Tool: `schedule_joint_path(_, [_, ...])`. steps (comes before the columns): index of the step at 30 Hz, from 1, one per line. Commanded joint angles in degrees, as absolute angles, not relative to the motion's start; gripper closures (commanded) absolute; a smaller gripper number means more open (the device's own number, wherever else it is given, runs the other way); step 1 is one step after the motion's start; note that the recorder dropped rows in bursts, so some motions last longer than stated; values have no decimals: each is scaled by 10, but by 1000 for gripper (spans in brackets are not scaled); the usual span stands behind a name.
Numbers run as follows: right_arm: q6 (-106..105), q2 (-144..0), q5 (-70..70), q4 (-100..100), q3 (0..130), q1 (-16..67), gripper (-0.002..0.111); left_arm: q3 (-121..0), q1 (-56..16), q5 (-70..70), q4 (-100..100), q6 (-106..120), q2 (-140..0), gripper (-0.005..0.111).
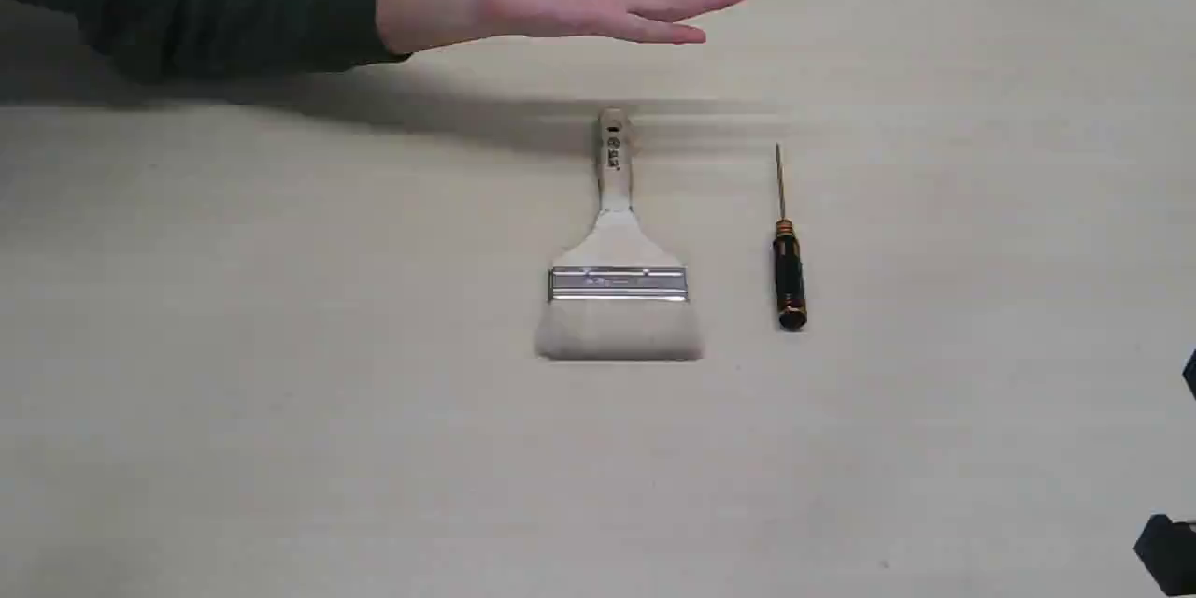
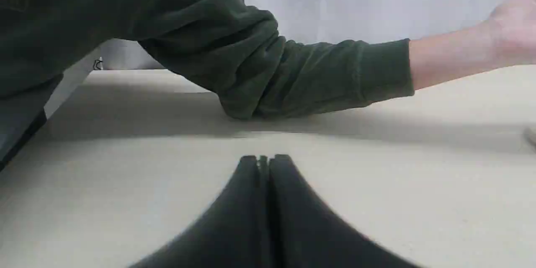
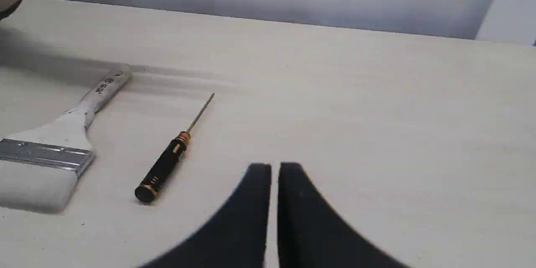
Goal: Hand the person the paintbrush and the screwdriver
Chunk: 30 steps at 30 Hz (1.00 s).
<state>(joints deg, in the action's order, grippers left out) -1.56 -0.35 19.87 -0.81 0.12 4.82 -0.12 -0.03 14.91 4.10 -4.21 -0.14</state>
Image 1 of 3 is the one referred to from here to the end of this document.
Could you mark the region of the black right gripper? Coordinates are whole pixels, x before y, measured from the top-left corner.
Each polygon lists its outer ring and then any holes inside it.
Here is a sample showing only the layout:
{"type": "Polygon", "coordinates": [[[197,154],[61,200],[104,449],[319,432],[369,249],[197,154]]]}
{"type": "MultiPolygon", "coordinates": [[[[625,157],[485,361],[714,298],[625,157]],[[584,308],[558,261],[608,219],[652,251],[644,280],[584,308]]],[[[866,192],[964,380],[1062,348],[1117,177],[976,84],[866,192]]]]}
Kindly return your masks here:
{"type": "Polygon", "coordinates": [[[1195,521],[1153,513],[1131,547],[1167,597],[1195,594],[1195,521]]]}

